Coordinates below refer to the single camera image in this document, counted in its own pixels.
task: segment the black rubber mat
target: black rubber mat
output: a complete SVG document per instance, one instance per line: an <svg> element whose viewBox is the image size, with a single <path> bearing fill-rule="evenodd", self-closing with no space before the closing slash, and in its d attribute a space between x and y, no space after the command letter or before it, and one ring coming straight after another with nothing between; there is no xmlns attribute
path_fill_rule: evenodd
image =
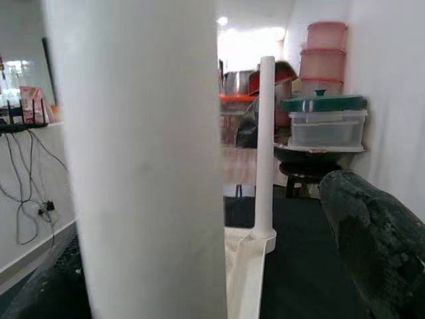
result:
<svg viewBox="0 0 425 319"><path fill-rule="evenodd" d="M255 198L226 198L229 227L254 226ZM275 198L276 250L266 256L261 319L366 319L329 224L314 199Z"/></svg>

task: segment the ceiling light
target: ceiling light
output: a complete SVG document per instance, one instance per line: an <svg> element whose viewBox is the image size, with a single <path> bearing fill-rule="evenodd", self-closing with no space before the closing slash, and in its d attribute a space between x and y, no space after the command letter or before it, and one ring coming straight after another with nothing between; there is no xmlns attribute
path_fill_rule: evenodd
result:
<svg viewBox="0 0 425 319"><path fill-rule="evenodd" d="M217 23L223 27L228 23L228 19L227 19L227 17L220 17L217 20Z"/></svg>

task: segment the white plastic stand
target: white plastic stand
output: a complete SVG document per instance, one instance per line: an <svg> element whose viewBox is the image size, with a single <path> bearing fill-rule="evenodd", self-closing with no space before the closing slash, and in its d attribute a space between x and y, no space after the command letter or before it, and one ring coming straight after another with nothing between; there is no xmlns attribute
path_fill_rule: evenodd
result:
<svg viewBox="0 0 425 319"><path fill-rule="evenodd" d="M275 64L274 56L261 58L255 226L252 230L253 237L270 241L268 252L273 251L276 244L272 224Z"/></svg>
<svg viewBox="0 0 425 319"><path fill-rule="evenodd" d="M272 226L274 77L272 56L261 59L255 226L227 228L226 277L229 319L258 319L266 254L275 249Z"/></svg>
<svg viewBox="0 0 425 319"><path fill-rule="evenodd" d="M214 1L44 11L94 317L226 318Z"/></svg>

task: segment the clear plastic container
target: clear plastic container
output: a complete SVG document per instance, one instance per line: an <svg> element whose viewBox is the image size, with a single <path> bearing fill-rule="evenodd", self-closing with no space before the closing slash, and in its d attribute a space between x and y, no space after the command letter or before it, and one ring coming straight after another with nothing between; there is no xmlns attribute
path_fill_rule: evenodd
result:
<svg viewBox="0 0 425 319"><path fill-rule="evenodd" d="M336 112L291 112L295 147L361 147L366 110Z"/></svg>

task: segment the plastic storage box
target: plastic storage box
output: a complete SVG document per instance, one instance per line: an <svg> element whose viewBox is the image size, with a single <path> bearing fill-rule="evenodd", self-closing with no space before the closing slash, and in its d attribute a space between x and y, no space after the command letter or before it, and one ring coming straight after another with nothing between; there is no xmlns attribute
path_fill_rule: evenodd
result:
<svg viewBox="0 0 425 319"><path fill-rule="evenodd" d="M361 152L367 111L362 96L316 96L286 100L290 112L290 147L297 150Z"/></svg>
<svg viewBox="0 0 425 319"><path fill-rule="evenodd" d="M345 51L347 25L342 22L316 22L308 27L307 49L337 49Z"/></svg>
<svg viewBox="0 0 425 319"><path fill-rule="evenodd" d="M301 52L300 78L327 78L343 82L345 53L334 49L308 49Z"/></svg>
<svg viewBox="0 0 425 319"><path fill-rule="evenodd" d="M366 110L290 113L292 146L361 147Z"/></svg>
<svg viewBox="0 0 425 319"><path fill-rule="evenodd" d="M301 96L316 96L316 90L325 90L325 96L338 96L343 92L343 83L328 78L303 78Z"/></svg>

